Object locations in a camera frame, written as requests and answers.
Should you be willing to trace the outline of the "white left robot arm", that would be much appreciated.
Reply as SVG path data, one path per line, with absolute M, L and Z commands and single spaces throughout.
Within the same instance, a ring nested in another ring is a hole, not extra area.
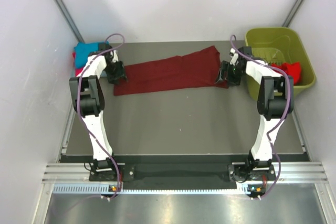
M 81 73 L 69 79 L 69 87 L 73 108 L 87 130 L 92 145 L 93 160 L 89 162 L 89 180 L 119 183 L 121 173 L 113 158 L 113 149 L 103 121 L 105 100 L 99 82 L 103 72 L 110 84 L 118 85 L 120 80 L 128 80 L 117 50 L 107 42 L 98 43 L 98 48 L 89 52 L 88 61 Z

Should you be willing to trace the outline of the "dark red t shirt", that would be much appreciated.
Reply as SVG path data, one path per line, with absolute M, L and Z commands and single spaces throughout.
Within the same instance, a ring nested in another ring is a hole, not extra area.
M 215 46 L 184 56 L 125 66 L 128 81 L 114 86 L 115 96 L 169 91 L 186 88 L 228 88 L 226 81 L 216 83 L 220 53 Z

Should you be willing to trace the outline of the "bright red crumpled shirt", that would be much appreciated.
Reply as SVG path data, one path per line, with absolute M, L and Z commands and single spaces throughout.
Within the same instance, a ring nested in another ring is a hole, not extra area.
M 298 85 L 301 81 L 301 72 L 302 67 L 301 63 L 295 62 L 295 63 L 282 63 L 280 65 L 272 63 L 272 67 L 276 67 L 278 69 L 281 69 L 284 71 L 288 76 L 291 76 L 293 78 L 294 85 Z

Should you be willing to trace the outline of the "aluminium frame rail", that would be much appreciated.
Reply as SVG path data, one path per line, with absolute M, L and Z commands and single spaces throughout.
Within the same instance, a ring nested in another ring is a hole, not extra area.
M 326 183 L 324 168 L 319 162 L 282 162 L 273 163 L 273 175 L 280 173 L 277 183 Z M 122 179 L 133 181 L 142 177 L 196 177 L 227 176 L 228 165 L 225 163 L 203 164 L 120 164 Z M 48 164 L 42 181 L 44 183 L 86 183 L 90 172 L 82 163 Z

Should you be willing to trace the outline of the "olive green plastic bin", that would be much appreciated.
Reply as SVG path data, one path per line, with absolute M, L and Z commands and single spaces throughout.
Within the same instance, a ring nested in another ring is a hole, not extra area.
M 245 44 L 251 47 L 254 57 L 269 65 L 301 63 L 301 81 L 294 85 L 294 96 L 315 84 L 315 72 L 302 41 L 294 30 L 287 27 L 252 28 L 245 33 Z

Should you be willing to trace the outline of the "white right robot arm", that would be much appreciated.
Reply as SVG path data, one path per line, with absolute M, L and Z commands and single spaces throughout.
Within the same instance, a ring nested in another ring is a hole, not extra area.
M 293 78 L 251 53 L 251 47 L 231 48 L 230 61 L 221 62 L 215 81 L 216 84 L 226 82 L 228 86 L 238 86 L 247 75 L 259 85 L 260 122 L 256 140 L 245 164 L 235 165 L 230 173 L 232 180 L 238 183 L 260 179 L 274 171 L 271 167 L 274 143 L 284 120 L 293 110 Z

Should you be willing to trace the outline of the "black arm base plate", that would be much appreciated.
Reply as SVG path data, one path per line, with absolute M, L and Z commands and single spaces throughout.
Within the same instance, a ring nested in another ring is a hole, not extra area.
M 245 164 L 227 163 L 203 163 L 203 164 L 124 164 L 119 165 L 120 177 L 111 169 L 91 170 L 89 181 L 91 182 L 132 182 L 149 177 L 206 177 L 219 178 L 224 182 L 272 181 L 276 178 L 273 166 L 261 170 L 247 172 Z

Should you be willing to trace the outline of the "teal folded shirt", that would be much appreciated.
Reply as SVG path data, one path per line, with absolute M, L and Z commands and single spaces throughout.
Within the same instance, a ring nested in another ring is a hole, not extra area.
M 78 42 L 77 45 L 74 47 L 74 51 L 72 54 L 74 58 L 75 68 L 79 69 L 84 67 L 88 61 L 89 54 L 98 51 L 99 44 L 101 43 L 102 42 Z

